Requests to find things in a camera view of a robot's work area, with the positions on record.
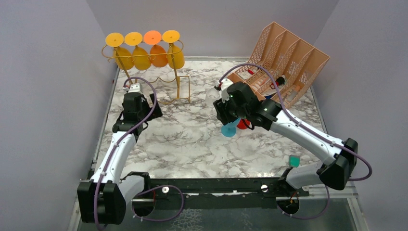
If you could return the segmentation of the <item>red wine glass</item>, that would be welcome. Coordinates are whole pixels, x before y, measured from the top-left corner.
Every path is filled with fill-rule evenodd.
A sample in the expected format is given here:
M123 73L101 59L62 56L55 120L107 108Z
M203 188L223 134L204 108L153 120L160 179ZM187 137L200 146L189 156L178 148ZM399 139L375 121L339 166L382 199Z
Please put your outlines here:
M241 119L236 127L238 129L244 130L250 128L250 125L251 123L247 119Z

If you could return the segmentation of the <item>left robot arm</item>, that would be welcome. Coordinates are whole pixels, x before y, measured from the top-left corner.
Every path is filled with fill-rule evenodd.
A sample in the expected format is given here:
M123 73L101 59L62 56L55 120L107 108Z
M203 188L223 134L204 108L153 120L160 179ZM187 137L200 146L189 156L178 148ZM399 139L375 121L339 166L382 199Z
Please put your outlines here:
M143 132L143 123L163 115L156 93L150 94L150 98L152 107L142 93L125 94L123 111L113 126L111 144L101 166L77 188L83 222L95 223L99 229L102 224L120 224L132 198L135 195L143 198L151 193L145 174L132 175L120 182L126 159Z

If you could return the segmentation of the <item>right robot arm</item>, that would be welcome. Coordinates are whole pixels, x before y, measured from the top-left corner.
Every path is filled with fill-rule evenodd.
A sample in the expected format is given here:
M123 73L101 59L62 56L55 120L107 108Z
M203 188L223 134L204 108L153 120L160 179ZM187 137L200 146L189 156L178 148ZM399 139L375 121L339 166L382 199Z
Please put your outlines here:
M261 127L278 133L316 156L321 163L303 167L290 167L278 182L278 191L285 196L304 186L324 184L334 190L343 190L349 181L357 158L343 150L356 151L358 143L345 141L325 134L285 111L281 104L271 99L259 100L244 82L221 81L218 90L221 98L214 101L217 119L223 125L244 120L249 129Z

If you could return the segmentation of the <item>blue wine glass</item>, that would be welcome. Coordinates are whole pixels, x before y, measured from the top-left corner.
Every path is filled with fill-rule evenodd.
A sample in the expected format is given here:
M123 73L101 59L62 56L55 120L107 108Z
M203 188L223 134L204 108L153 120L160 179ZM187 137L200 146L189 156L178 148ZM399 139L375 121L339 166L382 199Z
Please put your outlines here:
M240 118L237 118L235 121L230 122L226 125L223 125L221 127L221 133L222 135L224 135L225 137L233 137L236 134L237 131L237 125L238 123L241 121Z

